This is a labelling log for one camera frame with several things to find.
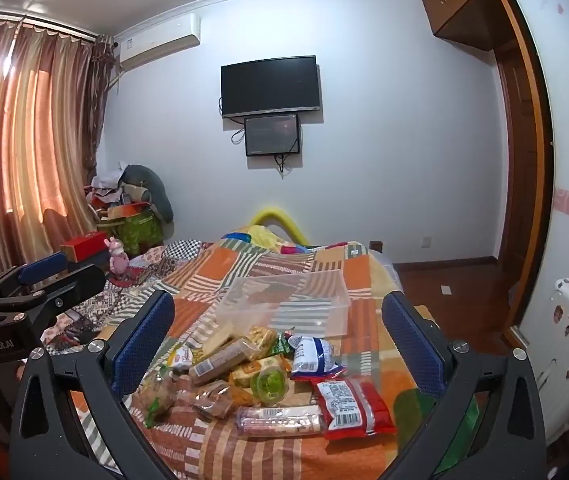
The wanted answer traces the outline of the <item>green seal nut bag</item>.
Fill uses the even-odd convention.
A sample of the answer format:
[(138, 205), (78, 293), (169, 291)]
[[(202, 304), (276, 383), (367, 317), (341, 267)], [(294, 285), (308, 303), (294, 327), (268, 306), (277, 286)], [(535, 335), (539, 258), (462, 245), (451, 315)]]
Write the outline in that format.
[(152, 428), (158, 419), (164, 417), (175, 404), (181, 390), (180, 376), (165, 365), (144, 378), (138, 392), (144, 426)]

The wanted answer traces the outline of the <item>red snack packet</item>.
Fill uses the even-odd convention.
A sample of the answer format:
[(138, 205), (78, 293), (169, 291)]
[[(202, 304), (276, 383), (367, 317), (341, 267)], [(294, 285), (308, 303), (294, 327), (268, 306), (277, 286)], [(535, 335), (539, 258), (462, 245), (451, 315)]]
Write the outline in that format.
[(313, 388), (327, 440), (396, 434), (389, 408), (369, 377), (321, 379)]

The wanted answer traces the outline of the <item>clear bag orange snacks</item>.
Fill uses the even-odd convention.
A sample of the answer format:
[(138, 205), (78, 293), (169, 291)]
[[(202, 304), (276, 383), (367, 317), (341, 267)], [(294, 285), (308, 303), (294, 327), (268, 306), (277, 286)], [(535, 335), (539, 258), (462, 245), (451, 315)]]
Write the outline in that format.
[(237, 408), (250, 408), (256, 404), (255, 396), (249, 390), (224, 380), (216, 380), (199, 388), (192, 401), (197, 410), (216, 418), (226, 418)]

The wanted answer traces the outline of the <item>brown cracker sleeve packet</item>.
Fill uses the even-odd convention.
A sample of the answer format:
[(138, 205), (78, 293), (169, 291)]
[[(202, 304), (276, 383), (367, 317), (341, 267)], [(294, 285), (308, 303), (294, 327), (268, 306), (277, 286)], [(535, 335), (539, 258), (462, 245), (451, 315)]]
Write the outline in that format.
[(188, 375), (193, 385), (202, 386), (228, 373), (229, 370), (243, 362), (252, 360), (258, 353), (260, 349), (248, 338), (237, 338), (191, 366)]

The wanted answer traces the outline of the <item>blue white snack bag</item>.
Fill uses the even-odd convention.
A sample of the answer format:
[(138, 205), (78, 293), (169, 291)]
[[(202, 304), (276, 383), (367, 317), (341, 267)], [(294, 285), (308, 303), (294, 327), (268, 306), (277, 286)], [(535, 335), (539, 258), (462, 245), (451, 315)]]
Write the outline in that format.
[(329, 341), (312, 336), (293, 335), (287, 343), (293, 349), (293, 380), (333, 378), (345, 372)]

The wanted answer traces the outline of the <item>pink wafer roll packet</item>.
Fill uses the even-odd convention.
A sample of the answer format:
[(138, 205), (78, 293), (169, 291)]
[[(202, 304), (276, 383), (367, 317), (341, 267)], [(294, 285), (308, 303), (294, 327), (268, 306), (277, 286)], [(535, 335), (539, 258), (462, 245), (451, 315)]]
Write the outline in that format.
[(236, 427), (252, 438), (293, 438), (322, 434), (325, 422), (318, 405), (239, 408)]

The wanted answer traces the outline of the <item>green jelly cup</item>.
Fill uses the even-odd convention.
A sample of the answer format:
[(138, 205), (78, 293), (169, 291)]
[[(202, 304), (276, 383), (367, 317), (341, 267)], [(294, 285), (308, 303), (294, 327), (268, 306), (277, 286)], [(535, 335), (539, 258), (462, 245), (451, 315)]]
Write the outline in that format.
[(267, 367), (251, 379), (251, 389), (261, 404), (275, 405), (286, 395), (286, 372), (280, 366)]

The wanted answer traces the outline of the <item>clear plastic storage bin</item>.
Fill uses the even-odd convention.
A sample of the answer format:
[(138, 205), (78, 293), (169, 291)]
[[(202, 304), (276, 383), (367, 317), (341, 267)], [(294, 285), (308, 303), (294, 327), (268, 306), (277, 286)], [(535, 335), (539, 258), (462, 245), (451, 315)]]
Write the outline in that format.
[(319, 338), (348, 332), (350, 299), (339, 270), (237, 278), (215, 308), (220, 325), (253, 326)]

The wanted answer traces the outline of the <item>yellow biscuit packet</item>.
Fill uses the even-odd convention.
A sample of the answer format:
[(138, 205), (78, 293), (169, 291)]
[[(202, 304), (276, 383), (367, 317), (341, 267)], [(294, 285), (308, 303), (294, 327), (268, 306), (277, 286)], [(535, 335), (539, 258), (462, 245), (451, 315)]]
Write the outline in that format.
[(250, 388), (254, 377), (273, 366), (280, 366), (286, 370), (286, 359), (282, 356), (266, 356), (260, 360), (243, 363), (229, 374), (229, 382), (237, 387)]

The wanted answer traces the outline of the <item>green storage bag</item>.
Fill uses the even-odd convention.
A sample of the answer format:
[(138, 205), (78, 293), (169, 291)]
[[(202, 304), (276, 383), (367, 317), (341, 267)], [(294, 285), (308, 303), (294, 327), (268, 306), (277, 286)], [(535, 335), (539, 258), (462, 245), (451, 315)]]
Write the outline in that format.
[(107, 237), (114, 236), (120, 240), (129, 258), (163, 245), (161, 221), (150, 210), (131, 217), (98, 222), (97, 230), (106, 233)]

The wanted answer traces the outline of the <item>pink orange curtains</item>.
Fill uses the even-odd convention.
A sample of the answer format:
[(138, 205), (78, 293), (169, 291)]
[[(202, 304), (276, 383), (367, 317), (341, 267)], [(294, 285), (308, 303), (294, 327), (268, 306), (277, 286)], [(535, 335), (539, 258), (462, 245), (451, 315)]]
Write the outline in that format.
[(113, 65), (108, 37), (0, 21), (0, 272), (94, 230), (85, 188)]

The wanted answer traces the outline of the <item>white air conditioner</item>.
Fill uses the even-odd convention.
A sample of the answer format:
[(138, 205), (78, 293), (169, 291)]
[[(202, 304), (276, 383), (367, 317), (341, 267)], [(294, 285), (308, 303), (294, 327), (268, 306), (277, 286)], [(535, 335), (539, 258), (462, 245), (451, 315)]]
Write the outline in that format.
[(201, 18), (189, 13), (127, 32), (120, 40), (120, 67), (132, 70), (201, 44)]

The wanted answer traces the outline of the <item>wooden overhead cabinet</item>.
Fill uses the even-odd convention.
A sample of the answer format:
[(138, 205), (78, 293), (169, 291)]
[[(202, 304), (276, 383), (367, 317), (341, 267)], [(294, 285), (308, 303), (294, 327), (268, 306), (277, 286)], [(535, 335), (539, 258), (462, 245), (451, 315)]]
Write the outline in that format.
[(502, 46), (513, 28), (501, 0), (422, 0), (433, 34), (482, 51)]

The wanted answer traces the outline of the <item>small black wall monitor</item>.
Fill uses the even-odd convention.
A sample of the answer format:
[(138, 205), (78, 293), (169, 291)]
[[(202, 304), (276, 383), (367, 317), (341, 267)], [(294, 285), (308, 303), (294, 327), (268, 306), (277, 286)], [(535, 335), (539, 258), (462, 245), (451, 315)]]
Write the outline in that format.
[(298, 154), (301, 149), (298, 114), (249, 117), (244, 132), (248, 157)]

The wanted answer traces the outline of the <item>black wall television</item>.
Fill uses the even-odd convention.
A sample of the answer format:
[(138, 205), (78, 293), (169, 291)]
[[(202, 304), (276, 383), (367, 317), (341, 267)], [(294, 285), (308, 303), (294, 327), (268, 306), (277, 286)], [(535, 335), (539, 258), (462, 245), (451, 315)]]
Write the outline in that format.
[(220, 67), (223, 118), (321, 109), (315, 55), (266, 58)]

